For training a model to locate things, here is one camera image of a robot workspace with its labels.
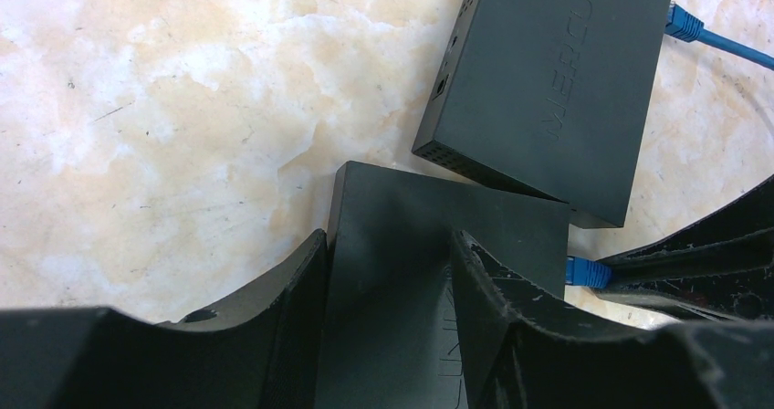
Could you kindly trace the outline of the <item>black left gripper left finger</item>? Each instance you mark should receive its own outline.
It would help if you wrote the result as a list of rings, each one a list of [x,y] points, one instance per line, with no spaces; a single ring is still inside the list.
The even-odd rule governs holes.
[[[4,408],[310,408],[327,238],[177,322],[110,307],[1,314]]]

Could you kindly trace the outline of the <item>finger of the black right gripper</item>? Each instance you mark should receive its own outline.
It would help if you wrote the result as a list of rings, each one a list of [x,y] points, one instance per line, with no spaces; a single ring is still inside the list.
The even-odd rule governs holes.
[[[657,311],[679,320],[773,321],[773,300],[751,291],[722,293],[650,282],[595,289],[600,299]]]
[[[613,284],[725,275],[773,263],[773,178],[651,245],[601,260]]]

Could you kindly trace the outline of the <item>black mat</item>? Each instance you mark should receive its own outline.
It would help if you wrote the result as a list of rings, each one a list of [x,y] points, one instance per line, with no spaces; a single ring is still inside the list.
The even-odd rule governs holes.
[[[464,408],[450,241],[469,233],[553,295],[566,204],[350,161],[329,216],[318,408]]]

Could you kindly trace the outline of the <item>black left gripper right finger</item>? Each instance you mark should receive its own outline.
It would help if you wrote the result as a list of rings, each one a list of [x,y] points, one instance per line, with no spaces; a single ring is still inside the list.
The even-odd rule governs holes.
[[[464,231],[451,268],[472,408],[770,408],[773,326],[688,321],[641,330],[578,309]]]

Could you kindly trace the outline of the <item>black network switch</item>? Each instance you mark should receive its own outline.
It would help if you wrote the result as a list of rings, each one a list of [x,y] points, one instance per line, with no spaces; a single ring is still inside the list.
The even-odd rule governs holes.
[[[412,151],[623,226],[670,0],[462,0]]]

